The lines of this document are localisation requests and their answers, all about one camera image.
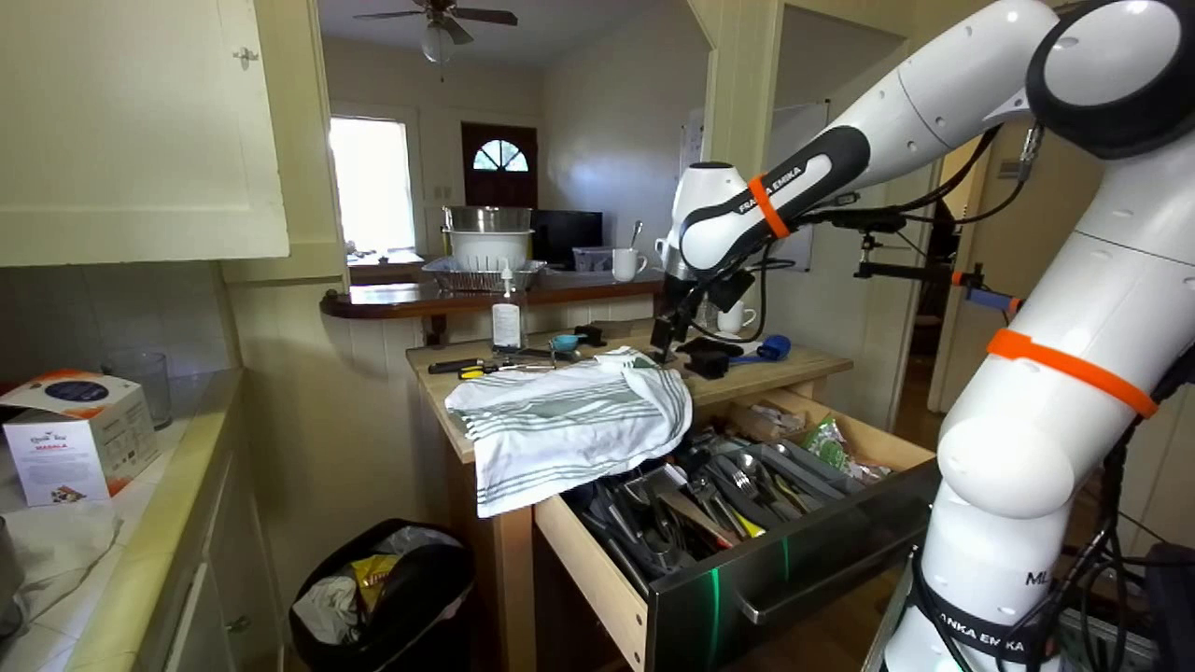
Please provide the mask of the white cup on saucer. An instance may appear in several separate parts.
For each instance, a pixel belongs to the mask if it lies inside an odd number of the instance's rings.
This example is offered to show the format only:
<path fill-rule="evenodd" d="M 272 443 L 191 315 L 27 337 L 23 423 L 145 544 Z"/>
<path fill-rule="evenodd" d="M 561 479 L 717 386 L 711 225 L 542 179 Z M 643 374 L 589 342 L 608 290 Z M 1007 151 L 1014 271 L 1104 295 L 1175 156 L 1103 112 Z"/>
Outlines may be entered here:
<path fill-rule="evenodd" d="M 727 312 L 717 312 L 713 319 L 713 336 L 725 342 L 752 342 L 758 340 L 760 312 L 744 301 L 734 303 Z"/>

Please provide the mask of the cream wall cabinet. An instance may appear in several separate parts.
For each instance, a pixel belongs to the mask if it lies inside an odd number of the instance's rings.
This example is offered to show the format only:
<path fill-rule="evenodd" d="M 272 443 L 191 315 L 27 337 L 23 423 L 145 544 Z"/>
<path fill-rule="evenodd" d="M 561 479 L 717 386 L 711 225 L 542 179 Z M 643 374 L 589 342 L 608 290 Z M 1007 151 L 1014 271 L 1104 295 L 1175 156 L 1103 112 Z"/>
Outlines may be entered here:
<path fill-rule="evenodd" d="M 0 0 L 0 267 L 288 251 L 257 0 Z"/>

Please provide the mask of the cream base cabinet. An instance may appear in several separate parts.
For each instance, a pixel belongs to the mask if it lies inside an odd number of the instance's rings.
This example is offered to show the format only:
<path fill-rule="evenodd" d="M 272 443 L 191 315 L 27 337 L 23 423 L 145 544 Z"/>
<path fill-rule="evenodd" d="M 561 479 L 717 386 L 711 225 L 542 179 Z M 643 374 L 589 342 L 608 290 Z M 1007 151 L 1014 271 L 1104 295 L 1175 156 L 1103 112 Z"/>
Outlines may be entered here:
<path fill-rule="evenodd" d="M 243 459 L 206 474 L 137 652 L 145 672 L 277 672 L 272 572 Z"/>

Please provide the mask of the window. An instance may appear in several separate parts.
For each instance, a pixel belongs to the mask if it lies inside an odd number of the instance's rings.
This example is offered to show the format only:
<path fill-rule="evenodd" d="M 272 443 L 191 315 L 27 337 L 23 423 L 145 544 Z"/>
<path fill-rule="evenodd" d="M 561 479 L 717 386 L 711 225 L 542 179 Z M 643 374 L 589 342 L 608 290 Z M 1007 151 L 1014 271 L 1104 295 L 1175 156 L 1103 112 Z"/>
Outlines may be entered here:
<path fill-rule="evenodd" d="M 415 248 L 413 181 L 400 120 L 333 116 L 330 145 L 350 253 Z"/>

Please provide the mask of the green snack packet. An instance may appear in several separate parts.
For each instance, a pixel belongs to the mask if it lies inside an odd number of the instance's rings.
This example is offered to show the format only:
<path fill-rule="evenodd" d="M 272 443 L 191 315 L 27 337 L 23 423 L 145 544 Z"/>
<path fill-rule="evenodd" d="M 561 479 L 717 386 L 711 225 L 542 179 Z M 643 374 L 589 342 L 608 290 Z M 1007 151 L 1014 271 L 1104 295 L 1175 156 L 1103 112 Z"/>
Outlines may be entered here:
<path fill-rule="evenodd" d="M 836 419 L 825 416 L 801 441 L 801 447 L 808 454 L 816 456 L 821 462 L 845 475 L 852 471 L 852 456 L 848 440 L 841 433 Z"/>

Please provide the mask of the yellow black screwdriver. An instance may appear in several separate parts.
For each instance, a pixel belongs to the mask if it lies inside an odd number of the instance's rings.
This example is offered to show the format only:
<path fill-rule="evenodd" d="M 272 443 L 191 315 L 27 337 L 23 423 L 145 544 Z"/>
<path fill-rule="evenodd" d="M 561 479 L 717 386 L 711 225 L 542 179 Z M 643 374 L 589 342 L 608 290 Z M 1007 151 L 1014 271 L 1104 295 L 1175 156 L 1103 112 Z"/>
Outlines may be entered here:
<path fill-rule="evenodd" d="M 454 374 L 459 380 L 472 380 L 482 378 L 496 371 L 551 371 L 554 364 L 537 361 L 516 361 L 511 358 L 503 360 L 447 360 L 427 366 L 427 374 L 446 375 Z"/>

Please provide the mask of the foil tray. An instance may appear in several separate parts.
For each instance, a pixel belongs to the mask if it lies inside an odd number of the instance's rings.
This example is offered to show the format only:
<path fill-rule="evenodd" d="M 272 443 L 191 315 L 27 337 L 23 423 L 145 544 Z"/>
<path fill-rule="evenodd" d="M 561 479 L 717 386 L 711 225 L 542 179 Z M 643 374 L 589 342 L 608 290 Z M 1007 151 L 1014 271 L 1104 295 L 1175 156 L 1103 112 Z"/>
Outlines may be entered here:
<path fill-rule="evenodd" d="M 516 271 L 511 271 L 511 288 L 527 292 L 537 285 L 549 264 L 543 259 L 529 259 Z M 503 271 L 470 271 L 453 257 L 440 257 L 425 263 L 421 271 L 429 276 L 440 291 L 452 293 L 503 293 Z"/>

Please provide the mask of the blue cloth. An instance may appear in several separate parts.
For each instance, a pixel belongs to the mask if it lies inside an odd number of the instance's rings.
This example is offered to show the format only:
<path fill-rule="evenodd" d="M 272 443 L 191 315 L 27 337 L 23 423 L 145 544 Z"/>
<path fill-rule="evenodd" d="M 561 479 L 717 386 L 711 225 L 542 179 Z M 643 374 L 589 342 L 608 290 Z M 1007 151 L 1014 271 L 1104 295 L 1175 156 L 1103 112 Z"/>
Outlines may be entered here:
<path fill-rule="evenodd" d="M 782 332 L 772 332 L 764 340 L 750 341 L 743 344 L 743 354 L 739 358 L 730 358 L 730 365 L 742 364 L 773 364 L 782 362 L 793 350 L 793 342 Z"/>

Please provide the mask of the clear pump bottle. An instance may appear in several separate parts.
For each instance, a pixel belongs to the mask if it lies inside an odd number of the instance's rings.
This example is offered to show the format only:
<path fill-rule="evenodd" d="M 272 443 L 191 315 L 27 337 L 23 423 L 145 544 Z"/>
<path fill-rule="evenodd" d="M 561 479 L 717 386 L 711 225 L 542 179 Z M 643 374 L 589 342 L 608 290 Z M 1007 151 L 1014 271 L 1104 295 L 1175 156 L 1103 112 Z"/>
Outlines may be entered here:
<path fill-rule="evenodd" d="M 523 320 L 525 291 L 516 271 L 505 264 L 500 271 L 495 303 L 491 306 L 491 340 L 496 350 L 520 350 L 527 344 Z"/>

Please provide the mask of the white orange carton box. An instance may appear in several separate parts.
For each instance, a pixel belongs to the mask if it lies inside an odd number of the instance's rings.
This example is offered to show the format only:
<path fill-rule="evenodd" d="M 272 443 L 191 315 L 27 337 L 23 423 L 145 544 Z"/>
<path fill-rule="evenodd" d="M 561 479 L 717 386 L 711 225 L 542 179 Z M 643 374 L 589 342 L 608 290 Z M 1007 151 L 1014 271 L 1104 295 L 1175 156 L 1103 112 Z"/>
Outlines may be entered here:
<path fill-rule="evenodd" d="M 161 456 L 145 387 L 60 369 L 0 395 L 4 435 L 27 506 L 108 501 Z"/>

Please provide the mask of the drinking glass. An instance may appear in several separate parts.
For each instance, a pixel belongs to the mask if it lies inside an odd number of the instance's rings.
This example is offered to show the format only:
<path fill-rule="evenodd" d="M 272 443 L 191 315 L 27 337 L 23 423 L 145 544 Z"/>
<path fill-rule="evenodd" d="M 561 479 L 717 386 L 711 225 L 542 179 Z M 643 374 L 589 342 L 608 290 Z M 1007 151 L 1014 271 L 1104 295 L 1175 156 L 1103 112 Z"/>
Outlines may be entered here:
<path fill-rule="evenodd" d="M 168 381 L 168 358 L 154 350 L 120 350 L 102 360 L 102 372 L 137 383 L 145 391 L 154 429 L 161 430 L 174 421 L 174 404 Z"/>

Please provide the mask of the heap of cutlery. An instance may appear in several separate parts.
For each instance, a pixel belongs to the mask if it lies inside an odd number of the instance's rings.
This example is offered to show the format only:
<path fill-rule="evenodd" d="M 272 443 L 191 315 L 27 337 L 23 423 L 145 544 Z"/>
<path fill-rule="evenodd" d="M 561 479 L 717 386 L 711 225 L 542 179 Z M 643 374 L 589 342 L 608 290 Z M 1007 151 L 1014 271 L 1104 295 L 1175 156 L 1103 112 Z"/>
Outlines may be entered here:
<path fill-rule="evenodd" d="M 808 454 L 804 436 L 752 441 L 701 430 L 669 456 L 564 494 L 565 505 L 632 589 L 693 568 L 844 500 L 890 472 L 852 456 L 845 475 Z"/>

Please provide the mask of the steel pot on white bucket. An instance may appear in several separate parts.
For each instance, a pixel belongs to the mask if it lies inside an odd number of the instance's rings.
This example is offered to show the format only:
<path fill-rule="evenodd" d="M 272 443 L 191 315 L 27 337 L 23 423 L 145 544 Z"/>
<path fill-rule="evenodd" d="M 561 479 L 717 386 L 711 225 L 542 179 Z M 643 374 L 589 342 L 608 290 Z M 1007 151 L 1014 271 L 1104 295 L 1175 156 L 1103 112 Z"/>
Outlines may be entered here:
<path fill-rule="evenodd" d="M 445 207 L 448 253 L 465 271 L 519 271 L 532 259 L 532 214 L 519 207 Z"/>

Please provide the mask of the white mug with spoon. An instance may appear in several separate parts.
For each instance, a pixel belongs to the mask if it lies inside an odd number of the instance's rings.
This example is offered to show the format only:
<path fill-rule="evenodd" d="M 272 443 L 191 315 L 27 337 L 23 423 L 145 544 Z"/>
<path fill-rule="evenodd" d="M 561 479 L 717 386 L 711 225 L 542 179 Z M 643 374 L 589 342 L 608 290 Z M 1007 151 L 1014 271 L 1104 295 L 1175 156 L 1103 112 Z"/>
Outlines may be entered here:
<path fill-rule="evenodd" d="M 643 227 L 644 222 L 637 220 L 633 225 L 630 246 L 612 250 L 612 276 L 618 285 L 630 285 L 646 269 L 646 256 L 641 253 L 639 248 L 636 248 Z"/>

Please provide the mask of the black trash bin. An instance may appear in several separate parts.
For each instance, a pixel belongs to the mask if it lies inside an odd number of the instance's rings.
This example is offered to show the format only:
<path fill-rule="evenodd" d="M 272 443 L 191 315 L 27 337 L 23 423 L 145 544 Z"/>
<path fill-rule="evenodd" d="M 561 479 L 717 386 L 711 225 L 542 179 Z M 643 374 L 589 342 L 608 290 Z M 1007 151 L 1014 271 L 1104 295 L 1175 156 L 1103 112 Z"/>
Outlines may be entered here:
<path fill-rule="evenodd" d="M 310 672 L 471 672 L 473 549 L 440 525 L 376 523 L 315 566 L 288 611 Z"/>

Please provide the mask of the dark door with arched window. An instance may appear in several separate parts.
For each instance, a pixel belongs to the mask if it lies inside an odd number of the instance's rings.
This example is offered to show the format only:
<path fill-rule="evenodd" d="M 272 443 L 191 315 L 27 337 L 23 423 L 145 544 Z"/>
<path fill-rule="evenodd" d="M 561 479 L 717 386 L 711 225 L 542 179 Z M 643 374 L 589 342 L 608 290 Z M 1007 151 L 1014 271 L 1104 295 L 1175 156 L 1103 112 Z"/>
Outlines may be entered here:
<path fill-rule="evenodd" d="M 538 132 L 526 126 L 460 124 L 464 203 L 539 207 Z"/>

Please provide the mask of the wooden drawer with steel front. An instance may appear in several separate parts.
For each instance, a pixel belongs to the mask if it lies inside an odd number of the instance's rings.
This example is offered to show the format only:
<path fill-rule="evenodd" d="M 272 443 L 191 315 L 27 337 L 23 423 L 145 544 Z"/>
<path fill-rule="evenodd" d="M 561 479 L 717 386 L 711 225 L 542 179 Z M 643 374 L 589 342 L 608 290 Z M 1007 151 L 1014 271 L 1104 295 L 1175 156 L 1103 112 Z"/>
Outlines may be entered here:
<path fill-rule="evenodd" d="M 891 468 L 891 477 L 655 581 L 645 598 L 637 595 L 563 497 L 535 506 L 537 529 L 633 672 L 717 672 L 820 611 L 755 627 L 739 612 L 739 595 L 764 599 L 798 582 L 805 569 L 836 568 L 836 562 L 874 552 L 885 540 L 925 532 L 939 484 L 934 454 L 808 399 L 801 390 L 772 387 L 754 399 L 810 419 L 834 416 L 850 446 Z"/>

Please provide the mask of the black monitor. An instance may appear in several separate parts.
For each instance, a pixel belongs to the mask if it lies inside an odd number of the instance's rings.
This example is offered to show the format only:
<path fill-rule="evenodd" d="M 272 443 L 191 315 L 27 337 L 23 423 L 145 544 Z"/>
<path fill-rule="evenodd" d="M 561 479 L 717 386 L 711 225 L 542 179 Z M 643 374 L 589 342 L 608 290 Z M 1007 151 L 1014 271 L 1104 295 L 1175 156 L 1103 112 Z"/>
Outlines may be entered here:
<path fill-rule="evenodd" d="M 532 259 L 575 271 L 572 248 L 603 246 L 603 214 L 593 210 L 534 209 Z"/>

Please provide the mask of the white green striped towel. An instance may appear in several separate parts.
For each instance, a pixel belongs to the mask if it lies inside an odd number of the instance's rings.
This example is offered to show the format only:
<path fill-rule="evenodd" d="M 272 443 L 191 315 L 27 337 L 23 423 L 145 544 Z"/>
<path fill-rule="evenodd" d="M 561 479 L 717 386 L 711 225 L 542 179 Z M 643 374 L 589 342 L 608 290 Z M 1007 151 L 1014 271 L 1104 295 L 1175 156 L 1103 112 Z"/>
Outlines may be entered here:
<path fill-rule="evenodd" d="M 632 347 L 563 369 L 495 371 L 460 384 L 445 409 L 472 442 L 482 519 L 641 468 L 693 422 L 682 375 Z"/>

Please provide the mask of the ceiling fan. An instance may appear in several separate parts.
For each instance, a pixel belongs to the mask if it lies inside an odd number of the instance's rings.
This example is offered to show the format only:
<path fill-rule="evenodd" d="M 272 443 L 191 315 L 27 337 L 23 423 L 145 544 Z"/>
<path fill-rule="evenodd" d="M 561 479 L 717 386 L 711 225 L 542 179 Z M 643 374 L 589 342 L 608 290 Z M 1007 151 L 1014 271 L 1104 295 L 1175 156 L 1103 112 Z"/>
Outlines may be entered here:
<path fill-rule="evenodd" d="M 421 51 L 430 63 L 447 63 L 452 50 L 474 41 L 461 22 L 482 22 L 507 28 L 519 26 L 519 17 L 511 11 L 467 7 L 456 0 L 410 0 L 413 11 L 388 11 L 355 14 L 355 22 L 392 22 L 407 17 L 422 17 L 425 22 L 421 38 Z"/>

